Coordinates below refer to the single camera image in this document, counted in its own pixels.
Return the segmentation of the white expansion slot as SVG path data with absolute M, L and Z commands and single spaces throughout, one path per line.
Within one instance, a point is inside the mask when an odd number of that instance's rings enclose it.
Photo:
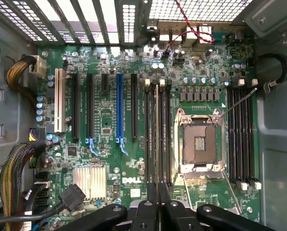
M 54 87 L 54 132 L 65 132 L 65 76 L 62 68 L 55 69 Z

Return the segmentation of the CPU socket with metal frame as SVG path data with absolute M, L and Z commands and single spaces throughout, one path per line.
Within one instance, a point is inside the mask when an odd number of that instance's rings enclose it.
M 195 115 L 179 108 L 174 119 L 173 139 L 178 173 L 225 171 L 225 121 L 221 109 L 215 108 L 209 115 Z

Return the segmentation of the grey metal PC case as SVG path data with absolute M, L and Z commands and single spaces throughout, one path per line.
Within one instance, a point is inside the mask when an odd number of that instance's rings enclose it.
M 254 46 L 260 223 L 287 231 L 287 0 L 0 0 L 0 215 L 24 221 L 0 223 L 0 231 L 32 226 L 85 194 L 70 184 L 55 204 L 36 211 L 48 181 L 36 181 L 30 165 L 47 151 L 37 128 L 39 81 L 48 74 L 42 49 L 66 47 L 134 49 L 158 46 L 146 32 L 149 19 L 205 22 L 215 42 Z M 157 190 L 157 231 L 172 231 Z

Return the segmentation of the short black expansion slot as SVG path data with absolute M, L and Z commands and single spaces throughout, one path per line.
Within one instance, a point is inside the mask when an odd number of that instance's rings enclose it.
M 101 92 L 109 92 L 109 77 L 108 74 L 101 74 Z

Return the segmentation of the silver finned chipset heatsink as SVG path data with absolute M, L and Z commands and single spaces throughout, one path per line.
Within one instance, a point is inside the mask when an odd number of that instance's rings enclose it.
M 85 194 L 86 201 L 107 197 L 106 168 L 100 166 L 76 167 L 73 169 L 73 183 Z

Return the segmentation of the metal socket cover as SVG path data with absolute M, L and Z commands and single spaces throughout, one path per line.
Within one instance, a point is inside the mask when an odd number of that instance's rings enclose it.
M 230 212 L 241 214 L 242 208 L 230 186 L 228 179 L 221 174 L 214 178 L 197 173 L 181 174 L 181 198 L 197 210 L 203 204 L 212 204 Z

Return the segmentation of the blue expansion slot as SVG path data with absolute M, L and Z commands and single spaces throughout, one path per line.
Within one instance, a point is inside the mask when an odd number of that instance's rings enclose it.
M 123 139 L 124 75 L 116 74 L 116 142 Z

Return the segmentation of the long black expansion slot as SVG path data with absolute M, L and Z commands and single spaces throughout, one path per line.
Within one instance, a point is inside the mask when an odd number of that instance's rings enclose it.
M 131 74 L 131 134 L 137 138 L 137 75 Z
M 86 102 L 87 102 L 87 137 L 93 138 L 93 74 L 87 74 L 86 85 Z
M 72 137 L 80 138 L 80 77 L 78 73 L 72 76 Z

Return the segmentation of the silver rear port block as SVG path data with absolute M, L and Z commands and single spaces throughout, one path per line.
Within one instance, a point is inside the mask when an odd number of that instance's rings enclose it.
M 161 47 L 191 47 L 194 44 L 207 45 L 215 42 L 212 26 L 205 22 L 149 19 L 146 32 L 151 41 Z

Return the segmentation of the green Dell motherboard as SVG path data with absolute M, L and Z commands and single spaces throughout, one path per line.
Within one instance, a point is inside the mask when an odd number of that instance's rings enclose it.
M 172 80 L 171 111 L 171 173 L 173 200 L 186 202 L 181 198 L 180 173 L 175 169 L 173 128 L 179 108 L 187 114 L 209 115 L 215 108 L 222 113 L 228 110 L 227 89 L 240 89 L 240 99 L 257 86 L 254 77 L 254 46 L 250 40 L 226 45 L 223 42 L 206 48 L 158 47 L 123 49 L 88 47 L 66 47 L 64 49 L 42 49 L 40 55 L 47 63 L 48 74 L 39 81 L 37 128 L 30 130 L 31 140 L 44 139 L 47 151 L 30 165 L 37 169 L 36 181 L 48 181 L 50 186 L 43 189 L 36 199 L 36 211 L 52 207 L 60 193 L 73 183 L 73 169 L 76 167 L 100 166 L 106 168 L 107 197 L 86 201 L 74 211 L 67 210 L 44 221 L 36 222 L 32 231 L 58 231 L 87 214 L 110 204 L 130 207 L 136 201 L 147 199 L 148 183 L 153 181 L 153 150 L 151 137 L 151 88 L 153 80 L 165 80 L 163 88 L 164 150 L 163 167 L 166 183 L 166 124 L 165 89 L 167 80 Z M 65 132 L 54 132 L 54 87 L 55 69 L 65 73 Z M 80 77 L 80 138 L 72 137 L 72 76 Z M 93 74 L 93 138 L 87 137 L 87 74 Z M 108 74 L 109 92 L 101 92 L 101 74 Z M 123 139 L 116 142 L 116 74 L 124 75 Z M 137 138 L 131 134 L 131 74 L 137 75 Z M 149 182 L 146 182 L 145 168 L 145 79 L 150 79 L 149 91 Z M 254 125 L 255 176 L 258 179 L 258 137 L 256 117 L 256 95 L 252 95 Z M 158 145 L 158 182 L 160 181 L 160 128 L 159 94 L 156 93 L 156 131 Z M 247 183 L 241 190 L 229 179 L 228 121 L 225 121 L 226 169 L 222 173 L 209 172 L 210 178 L 221 174 L 228 179 L 241 205 L 241 216 L 252 221 L 260 221 L 260 190 Z

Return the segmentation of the thin metal locking lever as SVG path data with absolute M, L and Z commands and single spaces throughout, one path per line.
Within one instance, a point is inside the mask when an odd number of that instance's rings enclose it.
M 244 96 L 243 98 L 241 98 L 238 102 L 236 102 L 235 104 L 233 104 L 230 108 L 228 108 L 227 111 L 222 113 L 222 117 L 225 117 L 225 115 L 227 115 L 231 110 L 233 110 L 237 105 L 239 105 L 240 103 L 242 103 L 244 100 L 246 100 L 247 98 L 249 98 L 254 92 L 256 92 L 258 90 L 258 88 L 254 88 L 250 91 L 250 93 L 248 93 L 246 96 Z

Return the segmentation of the black RAM slot white clips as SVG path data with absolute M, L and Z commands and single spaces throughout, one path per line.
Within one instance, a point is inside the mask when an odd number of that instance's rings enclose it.
M 252 87 L 246 99 L 247 120 L 248 120 L 248 158 L 249 158 L 249 173 L 247 180 L 250 186 L 255 190 L 261 190 L 262 184 L 255 176 L 255 155 L 254 155 L 254 125 L 253 125 L 253 111 L 252 111 L 252 95 L 257 90 L 257 87 Z
M 164 150 L 164 125 L 163 125 L 163 88 L 165 80 L 159 81 L 159 128 L 160 128 L 160 181 L 164 182 L 164 167 L 163 167 L 163 150 Z
M 149 148 L 150 148 L 150 135 L 149 135 L 149 91 L 150 91 L 150 79 L 145 79 L 145 97 L 144 97 L 144 109 L 145 109 L 145 168 L 146 168 L 146 182 L 149 182 Z
M 240 89 L 234 88 L 233 89 L 233 99 L 234 99 L 234 108 L 232 111 L 234 112 L 234 119 L 235 119 L 235 142 L 236 142 L 236 180 L 237 180 L 237 186 L 241 190 L 247 189 L 247 183 L 243 179 L 243 157 L 242 157 L 242 135 L 241 135 L 241 128 L 243 126 L 240 125 L 241 118 L 240 118 L 240 108 L 241 105 L 238 103 L 240 101 Z

